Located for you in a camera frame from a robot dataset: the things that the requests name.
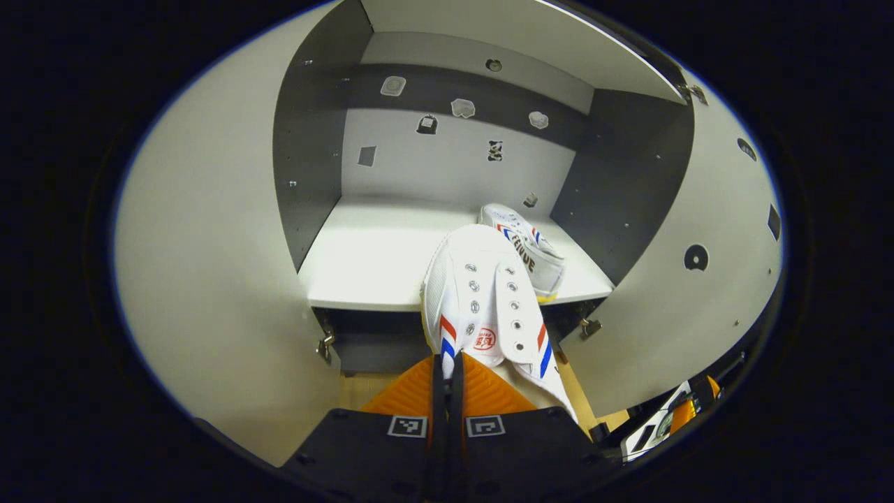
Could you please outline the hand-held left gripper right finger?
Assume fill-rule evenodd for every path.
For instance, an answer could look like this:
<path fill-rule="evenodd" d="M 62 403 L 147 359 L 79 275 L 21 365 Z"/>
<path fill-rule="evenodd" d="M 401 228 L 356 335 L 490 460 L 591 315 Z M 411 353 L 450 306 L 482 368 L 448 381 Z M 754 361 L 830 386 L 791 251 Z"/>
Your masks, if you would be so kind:
<path fill-rule="evenodd" d="M 459 353 L 450 383 L 450 500 L 571 502 L 620 477 L 622 462 L 561 407 L 473 415 L 477 360 Z"/>

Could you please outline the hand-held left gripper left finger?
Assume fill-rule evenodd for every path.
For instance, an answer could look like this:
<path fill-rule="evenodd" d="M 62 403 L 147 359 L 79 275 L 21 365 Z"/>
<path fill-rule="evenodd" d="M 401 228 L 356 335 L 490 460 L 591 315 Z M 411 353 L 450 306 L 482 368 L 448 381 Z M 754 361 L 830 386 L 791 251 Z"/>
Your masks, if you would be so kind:
<path fill-rule="evenodd" d="M 443 384 L 425 358 L 361 409 L 323 415 L 281 470 L 335 502 L 443 501 Z"/>

